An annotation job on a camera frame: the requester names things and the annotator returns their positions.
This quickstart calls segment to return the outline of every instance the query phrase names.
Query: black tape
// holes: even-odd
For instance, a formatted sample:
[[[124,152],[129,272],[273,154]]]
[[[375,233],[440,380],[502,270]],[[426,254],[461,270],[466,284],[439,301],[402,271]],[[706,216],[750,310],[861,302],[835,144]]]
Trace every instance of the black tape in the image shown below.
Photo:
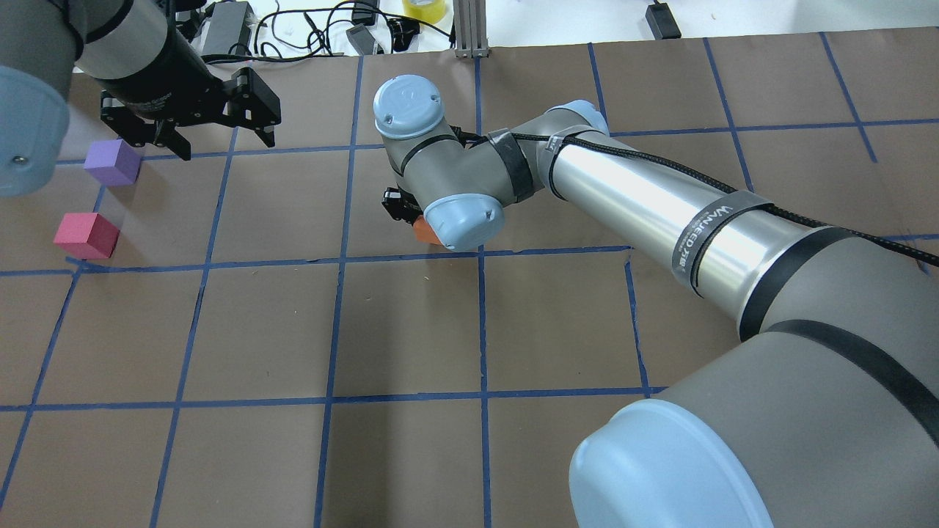
[[[698,267],[714,236],[741,214],[771,205],[772,202],[750,191],[725,194],[708,204],[691,219],[671,252],[671,272],[678,282],[698,293]]]
[[[62,22],[65,24],[72,39],[75,41],[75,60],[81,58],[85,52],[85,13],[83,10],[76,10],[72,4],[75,0],[46,0],[62,13]],[[131,10],[132,0],[125,0],[128,4],[128,11]]]
[[[421,143],[418,143],[417,145],[415,145],[414,148],[412,148],[411,150],[408,151],[407,154],[405,154],[405,157],[401,160],[401,168],[400,168],[401,172],[399,172],[398,174],[400,174],[401,176],[404,176],[405,167],[408,166],[408,162],[410,162],[410,159],[413,158],[415,154],[425,149],[427,146],[437,143],[437,141],[457,141],[457,139],[454,135],[446,134],[446,133],[428,137],[427,139],[423,140]]]
[[[831,244],[853,236],[838,227],[820,229],[806,235],[777,258],[760,278],[760,282],[753,288],[753,293],[747,299],[744,313],[740,317],[740,339],[746,341],[760,332],[766,312],[769,311],[779,291],[809,259]]]
[[[502,158],[509,179],[512,181],[512,193],[516,203],[530,198],[534,194],[534,179],[531,177],[531,168],[522,147],[518,145],[509,129],[501,129],[488,135],[489,143]]]
[[[766,331],[804,337],[856,365],[895,397],[939,447],[939,398],[883,349],[860,335],[815,320],[782,321]]]
[[[124,3],[120,5],[120,8],[117,9],[117,12],[114,14],[114,16],[108,19],[108,21],[102,24],[100,27],[92,28],[86,37],[88,43],[90,44],[95,40],[102,39],[108,33],[111,33],[117,29],[117,27],[122,22],[124,22],[124,19],[127,18],[127,14],[131,12],[133,1],[134,0],[124,0]]]

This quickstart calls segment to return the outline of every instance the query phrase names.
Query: blue tape line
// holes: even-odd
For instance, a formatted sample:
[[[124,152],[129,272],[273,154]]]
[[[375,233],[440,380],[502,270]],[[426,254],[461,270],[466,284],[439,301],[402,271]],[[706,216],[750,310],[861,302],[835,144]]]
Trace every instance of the blue tape line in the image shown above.
[[[884,237],[889,241],[900,242],[900,241],[937,241],[939,240],[939,234],[930,234],[930,235],[891,235]]]
[[[483,71],[480,57],[473,58],[473,78],[476,86],[476,133],[483,133]],[[477,249],[479,282],[479,388],[480,422],[483,446],[483,526],[492,528],[492,486],[489,471],[489,366],[486,359],[485,334],[485,246]]]
[[[71,275],[72,270],[11,270],[0,272],[0,277],[30,277],[34,275]]]
[[[649,387],[652,394],[667,387]],[[519,397],[566,397],[566,396],[616,396],[645,394],[643,387],[588,387],[580,389],[520,389],[486,391],[487,398],[511,399]],[[363,403],[390,403],[402,401],[466,400],[483,397],[482,391],[451,393],[413,393],[367,396],[334,396],[332,405],[357,405]],[[0,405],[0,412],[67,412],[93,411],[99,409],[132,411],[141,409],[225,409],[233,407],[281,407],[295,405],[324,405],[324,396],[275,397],[249,399],[206,399],[190,401],[118,401],[96,403],[39,403],[34,405]]]
[[[69,291],[66,293],[65,300],[62,302],[62,309],[59,311],[59,317],[55,320],[55,326],[53,327],[52,336],[49,338],[49,345],[46,347],[46,353],[42,356],[42,367],[39,369],[36,385],[33,386],[33,395],[29,400],[29,407],[26,411],[26,416],[23,418],[23,425],[20,427],[20,434],[17,436],[16,445],[13,447],[13,455],[10,457],[9,465],[7,466],[7,474],[3,480],[3,487],[0,488],[0,511],[3,511],[3,504],[7,499],[7,492],[9,491],[9,483],[13,479],[13,472],[16,471],[16,464],[20,459],[20,453],[23,451],[23,442],[26,439],[26,431],[29,430],[29,424],[32,422],[36,404],[39,402],[39,393],[42,391],[42,383],[46,380],[46,373],[49,371],[49,363],[53,359],[53,351],[55,350],[55,344],[58,342],[59,332],[62,330],[62,322],[65,320],[65,315],[69,311],[72,295],[75,293],[75,288],[78,286],[78,279],[81,278],[81,276],[82,268],[80,267],[75,270],[75,273],[71,276]]]
[[[486,251],[486,256],[524,256],[524,255],[572,255],[585,253],[616,253],[630,249],[628,245],[609,245],[591,247],[559,247],[546,249],[522,249],[512,251],[508,249]]]
[[[636,341],[636,359],[639,361],[639,380],[642,383],[642,393],[650,397],[649,372],[646,370],[645,360],[642,358],[642,341],[639,339],[639,324],[636,317],[636,285],[633,283],[633,263],[627,260],[623,271],[626,274],[626,291],[629,292],[629,313],[633,318],[633,339]]]
[[[237,150],[235,156],[263,156],[265,154],[296,154],[302,152],[334,152],[351,150],[349,145],[329,147],[294,147],[294,148],[263,148],[260,150]]]
[[[744,158],[744,149],[740,146],[740,137],[737,135],[737,128],[733,124],[733,114],[731,106],[727,103],[727,94],[724,92],[724,85],[720,81],[720,73],[717,71],[717,63],[714,60],[714,53],[711,52],[711,42],[705,37],[701,39],[704,43],[704,52],[707,53],[707,60],[711,64],[711,73],[714,75],[714,82],[717,85],[717,94],[720,96],[720,103],[724,106],[724,115],[727,116],[727,125],[733,138],[733,148],[737,151],[737,160],[740,162],[740,169],[744,173],[744,182],[747,188],[754,192],[753,181],[750,179],[750,170],[747,168],[747,160]]]
[[[518,251],[513,250],[492,250],[486,251],[486,256],[525,256],[525,255],[570,255],[570,254],[584,254],[584,253],[614,253],[618,251],[623,251],[630,249],[628,245],[615,245],[615,246],[587,246],[587,247],[559,247],[559,248],[535,248],[535,249],[523,249]],[[452,252],[441,252],[441,253],[417,253],[417,254],[406,254],[406,255],[378,255],[378,256],[346,256],[343,261],[345,263],[361,263],[361,262],[398,262],[402,260],[436,260],[436,259],[446,259],[446,258],[476,258],[479,254],[477,252],[464,252],[464,253],[452,253]],[[72,258],[70,256],[66,257],[66,261],[71,264],[76,265],[85,265],[85,273],[157,273],[157,272],[191,272],[197,270],[203,270],[206,266],[204,264],[182,264],[177,266],[133,266],[133,267],[110,267],[110,266],[101,266],[101,264],[92,264],[89,262],[83,262],[82,260]],[[338,264],[340,258],[338,257],[327,257],[327,258],[315,258],[315,259],[286,259],[286,260],[245,260],[245,261],[226,261],[226,262],[211,262],[208,264],[208,267],[211,270],[217,269],[227,269],[227,268],[259,268],[263,266],[309,266],[315,264]],[[31,271],[15,271],[15,272],[0,272],[0,276],[4,274],[10,275],[26,275],[26,274],[70,274],[68,270],[31,270]]]
[[[835,55],[831,53],[831,46],[828,45],[828,37],[824,32],[819,32],[819,37],[822,39],[824,52],[828,55],[828,62],[831,63],[831,69],[835,71],[835,77],[838,78],[838,84],[841,86],[841,93],[844,94],[844,100],[847,101],[848,108],[851,110],[851,115],[854,117],[854,124],[857,127],[857,131],[861,132],[861,139],[864,141],[864,147],[868,150],[870,160],[874,163],[877,163],[877,155],[874,154],[874,148],[870,145],[868,133],[864,130],[864,123],[861,122],[861,116],[857,113],[857,109],[854,107],[854,101],[852,101],[851,93],[848,91],[848,85],[844,83],[844,77],[841,76],[841,70],[838,68],[838,62],[835,60]]]
[[[160,506],[162,505],[163,490],[166,486],[166,474],[169,471],[170,459],[173,457],[173,445],[176,442],[176,430],[179,423],[179,403],[182,401],[186,390],[186,379],[189,377],[189,364],[192,360],[192,345],[195,343],[195,335],[199,326],[199,316],[202,313],[202,302],[206,295],[206,286],[208,285],[209,264],[212,261],[212,252],[215,250],[215,238],[218,234],[219,219],[222,216],[222,206],[225,200],[225,190],[228,187],[228,175],[231,172],[232,153],[235,151],[235,143],[238,141],[238,130],[232,131],[231,140],[228,143],[228,155],[225,157],[225,169],[222,172],[222,182],[219,185],[219,198],[215,203],[215,213],[212,216],[212,228],[208,233],[208,243],[206,244],[206,260],[202,266],[202,279],[199,283],[199,293],[195,298],[195,308],[192,310],[192,324],[189,328],[189,336],[186,338],[186,349],[183,352],[182,367],[179,369],[179,383],[177,384],[176,406],[173,408],[173,416],[170,419],[170,429],[166,435],[166,447],[163,449],[163,461],[160,466],[160,478],[157,480],[157,492],[153,498],[153,509],[150,511],[150,528],[156,528],[157,520],[160,518]]]
[[[440,401],[452,399],[478,399],[481,392],[467,393],[417,393],[405,395],[373,395],[373,396],[334,396],[333,404],[359,404],[359,403],[387,403],[394,401]]]
[[[520,391],[492,391],[489,397],[516,398],[516,397],[568,397],[568,396],[619,396],[619,395],[645,395],[649,392],[647,387],[596,387],[586,389],[535,389]]]
[[[596,103],[599,106],[600,114],[609,124],[607,118],[607,104],[603,100],[603,86],[600,84],[600,70],[596,67],[596,54],[593,53],[593,42],[587,42],[587,53],[590,54],[590,67],[593,70],[593,84],[596,85]]]
[[[224,409],[231,407],[282,407],[294,405],[322,405],[326,403],[325,397],[274,397],[252,399],[206,399],[195,401],[180,401],[177,406],[181,409]]]
[[[483,74],[479,57],[473,57],[473,76],[476,87],[476,133],[483,133]]]
[[[140,266],[130,268],[111,268],[109,266],[89,265],[85,270],[88,274],[101,273],[166,273],[166,272],[195,272],[203,270],[205,265],[187,264],[184,266]]]
[[[98,197],[95,198],[95,207],[92,208],[92,212],[98,212],[101,209],[101,202],[104,200],[104,191],[107,189],[104,185],[101,185],[98,188]]]
[[[816,129],[850,129],[857,126],[857,123],[821,123],[805,125],[753,125],[749,127],[737,127],[738,132],[758,132],[758,131],[802,131]]]
[[[861,121],[865,127],[896,127],[899,125],[931,125],[939,123],[939,117],[930,119],[895,119],[887,121]]]
[[[160,478],[157,479],[157,492],[153,497],[153,509],[150,511],[150,528],[156,528],[160,517],[160,506],[163,502],[163,490],[166,488],[166,474],[170,466],[170,457],[173,456],[173,443],[176,440],[176,429],[179,424],[179,407],[173,408],[173,417],[170,418],[170,430],[166,434],[166,446],[163,448],[163,462],[160,466]]]
[[[346,262],[397,262],[399,260],[438,260],[441,258],[473,258],[475,252],[418,253],[413,255],[349,256]]]
[[[355,145],[359,133],[359,103],[362,98],[362,66],[363,57],[359,57],[356,71],[355,96],[352,104],[352,132],[349,135],[349,144]],[[349,217],[352,210],[352,180],[355,174],[355,152],[349,151],[349,163],[346,172],[346,205],[343,214],[343,238],[339,250],[339,272],[336,284],[336,301],[332,308],[332,339],[330,341],[330,368],[326,378],[326,400],[323,408],[323,428],[319,444],[319,469],[316,475],[316,499],[314,502],[313,525],[319,528],[323,522],[323,497],[326,488],[326,466],[330,449],[330,430],[332,424],[332,402],[336,385],[336,360],[339,355],[340,317],[343,310],[343,290],[346,281],[346,254],[349,240]]]
[[[256,149],[256,150],[235,150],[231,153],[232,156],[264,156],[267,154],[293,154],[298,152],[332,152],[336,150],[374,150],[377,148],[385,148],[384,145],[369,143],[365,145],[327,145],[323,147],[295,147],[295,148],[265,148],[265,149]],[[198,152],[192,155],[192,158],[224,158],[228,156],[228,152]],[[163,160],[178,160],[179,157],[175,154],[154,154],[150,156],[143,156],[141,158],[145,162],[159,162]],[[56,165],[78,165],[84,164],[85,160],[58,160],[55,162]]]
[[[486,359],[487,337],[485,331],[485,248],[479,247],[479,386],[480,419],[482,421],[483,445],[483,522],[492,527],[492,486],[489,466],[489,366]]]
[[[730,132],[731,129],[728,127],[708,127],[700,129],[668,129],[668,130],[657,130],[657,131],[632,131],[632,132],[612,132],[610,137],[632,137],[637,135],[679,135],[686,133],[714,133],[714,132]]]

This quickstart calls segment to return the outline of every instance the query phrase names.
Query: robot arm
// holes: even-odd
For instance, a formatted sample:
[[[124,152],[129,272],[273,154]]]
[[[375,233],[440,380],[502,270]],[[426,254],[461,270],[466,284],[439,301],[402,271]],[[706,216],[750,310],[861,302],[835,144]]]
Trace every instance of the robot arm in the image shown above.
[[[585,101],[469,149],[424,78],[390,80],[374,109],[393,217],[473,251],[546,189],[737,321],[742,345],[579,447],[582,527],[935,524],[939,290],[908,259],[636,152]]]
[[[0,5],[0,20],[10,21],[0,32],[0,195],[52,177],[74,65],[104,88],[101,119],[136,147],[189,160],[177,127],[201,123],[245,127],[274,145],[276,94],[250,68],[213,76],[152,0],[19,0]]]

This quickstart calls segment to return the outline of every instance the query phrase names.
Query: black cable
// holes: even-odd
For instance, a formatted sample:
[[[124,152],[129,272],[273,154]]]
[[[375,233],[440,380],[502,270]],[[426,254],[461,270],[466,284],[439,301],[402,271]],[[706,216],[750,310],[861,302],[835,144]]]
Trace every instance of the black cable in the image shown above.
[[[331,22],[332,22],[332,15],[333,15],[336,11],[351,11],[351,10],[354,10],[354,9],[361,9],[361,10],[366,10],[366,11],[369,11],[369,12],[374,12],[374,13],[376,13],[377,15],[380,15],[382,18],[385,19],[385,24],[386,24],[386,25],[387,25],[387,22],[388,22],[388,20],[389,20],[390,18],[402,19],[402,20],[410,20],[410,21],[417,22],[417,23],[419,23],[419,24],[421,24],[421,25],[425,25],[425,26],[427,26],[427,27],[430,27],[431,29],[433,29],[434,31],[437,31],[438,33],[440,33],[441,35],[443,35],[443,36],[445,36],[445,37],[449,37],[449,35],[450,35],[450,34],[447,33],[446,31],[443,31],[442,29],[440,29],[439,27],[436,27],[435,25],[433,25],[433,24],[431,24],[431,23],[427,23],[427,22],[425,22],[425,21],[423,21],[423,20],[411,18],[411,17],[405,16],[405,15],[398,15],[398,14],[394,14],[394,13],[388,13],[388,12],[382,11],[381,9],[378,9],[378,8],[371,8],[371,7],[368,7],[368,6],[361,6],[361,5],[359,5],[359,6],[357,6],[357,7],[344,7],[344,6],[346,6],[346,5],[354,5],[354,4],[356,4],[355,0],[344,0],[343,2],[340,2],[339,4],[336,4],[336,6],[334,6],[334,7],[332,7],[332,8],[310,8],[310,9],[283,9],[283,10],[278,10],[278,11],[275,11],[275,12],[273,12],[273,13],[269,13],[269,14],[267,14],[267,15],[264,15],[264,16],[261,18],[261,20],[258,21],[257,26],[258,26],[258,27],[261,27],[262,25],[264,25],[264,22],[266,22],[268,19],[273,18],[273,17],[275,17],[275,16],[277,16],[277,15],[286,15],[286,14],[289,14],[289,13],[326,13],[326,12],[328,12],[328,13],[330,14],[330,15],[329,15],[329,18],[328,18],[328,21],[331,23]],[[325,37],[326,37],[326,41],[323,42],[324,49],[326,50],[327,54],[329,54],[330,56],[332,56],[332,47],[331,47],[331,42],[330,42],[329,31],[327,30],[327,31],[325,31],[324,33],[325,33]],[[258,47],[258,36],[259,36],[259,35],[260,35],[260,31],[255,30],[255,31],[254,31],[254,39],[253,39],[253,44],[252,44],[252,46],[253,46],[254,52],[255,52],[256,54],[259,53],[259,47]]]
[[[533,135],[533,134],[526,134],[526,133],[513,133],[512,136],[518,141],[547,141],[548,139],[550,139],[550,137],[546,135]],[[700,181],[701,183],[714,187],[715,189],[718,189],[722,193],[730,194],[730,193],[737,191],[736,188],[722,181],[713,179],[702,172],[699,172],[693,168],[684,166],[681,163],[675,162],[668,158],[663,158],[661,156],[656,156],[654,154],[649,154],[646,152],[639,152],[637,150],[630,150],[628,148],[617,148],[617,147],[610,147],[608,145],[600,145],[597,143],[593,143],[593,142],[586,141],[584,139],[579,139],[579,138],[572,137],[572,136],[568,136],[564,138],[562,148],[564,145],[573,145],[575,147],[586,148],[594,152],[599,152],[601,154],[608,154],[611,156],[618,156],[621,158],[633,158],[633,159],[638,159],[638,160],[645,160],[650,163],[656,163],[659,165],[666,166],[670,169],[676,170],[682,174],[690,176],[693,179],[696,179],[697,181]],[[815,227],[825,227],[825,226],[831,225],[831,224],[826,224],[825,222],[820,222],[818,220],[808,218],[807,216],[803,216],[801,214],[794,213],[790,210],[785,210],[775,205],[768,206],[764,210],[766,212],[769,212],[770,214],[776,215],[779,218],[788,220],[794,224],[804,225],[806,227],[815,228]],[[859,237],[866,241],[871,241],[885,249],[888,249],[895,253],[899,253],[904,256],[915,258],[916,260],[925,262],[926,264],[939,268],[939,256],[937,255],[933,255],[932,253],[927,253],[925,251],[921,251],[916,248],[903,245],[898,242],[889,241],[887,239],[876,237],[874,235],[869,235],[861,231],[855,231],[853,229],[848,229],[846,227],[844,227],[843,229],[855,235],[856,237]]]
[[[229,47],[228,47],[228,53],[231,54],[232,51],[233,51],[233,50],[236,50],[239,46],[241,46],[242,48],[244,48],[244,52],[245,52],[246,54],[251,54],[251,49],[248,47],[248,44],[242,44],[241,42],[235,42],[234,44],[232,44],[231,46],[229,46]]]
[[[267,46],[270,46],[271,48],[274,49],[275,52],[277,52],[277,57],[278,57],[278,58],[284,58],[284,54],[282,54],[281,51],[277,49],[277,46],[275,46],[275,45],[273,45],[273,44],[271,44],[270,42],[267,42],[267,41],[261,42],[261,56],[268,56],[268,54],[264,53],[264,46],[266,46],[266,45],[267,45]]]
[[[272,63],[286,63],[286,62],[300,62],[301,60],[306,60],[308,58],[318,57],[318,56],[329,56],[324,54],[319,54],[313,52],[311,54],[300,55],[300,56],[289,56],[289,57],[270,57],[263,55],[229,55],[229,54],[210,54],[202,55],[202,61],[206,64],[230,64],[233,62],[245,62],[248,60],[253,60],[256,62],[272,62]]]
[[[306,51],[309,52],[309,51],[310,51],[310,48],[312,47],[312,45],[308,45],[308,46],[306,46],[306,47],[298,46],[298,45],[296,45],[296,44],[294,44],[294,43],[292,43],[292,42],[289,42],[289,41],[287,41],[287,40],[281,39],[280,37],[277,36],[277,30],[274,28],[274,25],[277,24],[277,15],[278,15],[278,14],[280,13],[280,11],[281,11],[281,2],[280,2],[280,0],[274,0],[274,4],[277,6],[277,8],[276,8],[277,10],[274,11],[274,16],[270,18],[270,35],[274,38],[274,40],[277,40],[278,42],[282,43],[282,44],[285,45],[285,46],[290,46],[291,48],[293,48],[293,49],[295,49],[295,50],[306,50]]]

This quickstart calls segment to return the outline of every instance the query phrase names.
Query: orange object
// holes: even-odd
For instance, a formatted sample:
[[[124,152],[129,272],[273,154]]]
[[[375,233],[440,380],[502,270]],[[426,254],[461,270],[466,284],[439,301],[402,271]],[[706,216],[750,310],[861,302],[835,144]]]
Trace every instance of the orange object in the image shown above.
[[[425,242],[428,244],[443,245],[440,243],[440,239],[437,238],[437,233],[430,227],[430,224],[423,218],[423,216],[417,217],[417,220],[414,221],[414,236],[418,241]]]

